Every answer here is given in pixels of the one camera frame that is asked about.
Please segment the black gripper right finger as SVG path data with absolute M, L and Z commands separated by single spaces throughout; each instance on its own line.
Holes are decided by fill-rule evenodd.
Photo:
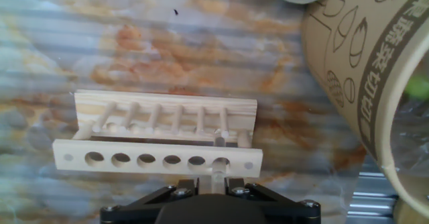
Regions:
M 225 194 L 261 211 L 266 223 L 321 224 L 318 202 L 296 202 L 261 184 L 245 183 L 243 178 L 226 178 Z

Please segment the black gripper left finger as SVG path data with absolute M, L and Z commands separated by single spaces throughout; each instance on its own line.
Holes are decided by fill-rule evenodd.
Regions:
M 155 223 L 167 204 L 198 195 L 198 179 L 182 179 L 128 205 L 100 208 L 102 224 Z

